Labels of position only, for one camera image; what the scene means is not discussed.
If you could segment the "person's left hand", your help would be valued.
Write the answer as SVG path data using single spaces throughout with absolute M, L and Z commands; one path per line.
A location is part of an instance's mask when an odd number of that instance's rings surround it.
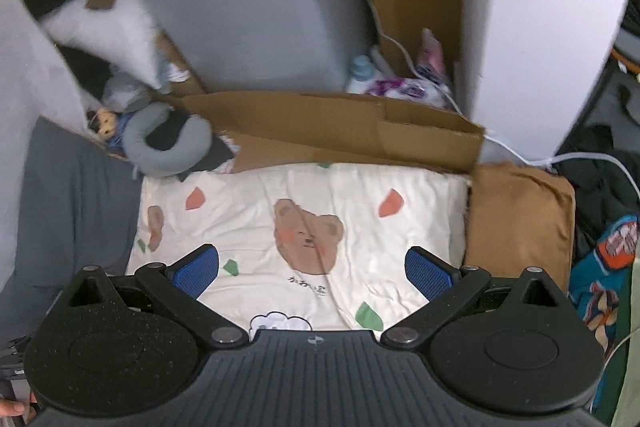
M 35 395 L 31 393 L 26 401 L 15 401 L 9 399 L 0 399 L 0 417 L 2 421 L 7 418 L 21 418 L 25 424 L 28 424 L 37 416 L 35 405 L 37 400 Z

